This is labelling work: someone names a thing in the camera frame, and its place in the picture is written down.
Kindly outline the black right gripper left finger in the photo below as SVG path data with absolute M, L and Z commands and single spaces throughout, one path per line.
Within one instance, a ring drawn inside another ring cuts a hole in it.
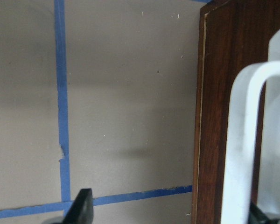
M 93 219 L 92 189 L 81 189 L 62 224 L 92 224 Z

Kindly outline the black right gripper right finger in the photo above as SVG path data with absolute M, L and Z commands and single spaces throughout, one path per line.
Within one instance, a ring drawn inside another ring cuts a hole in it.
M 269 224 L 270 219 L 253 202 L 250 203 L 248 224 Z

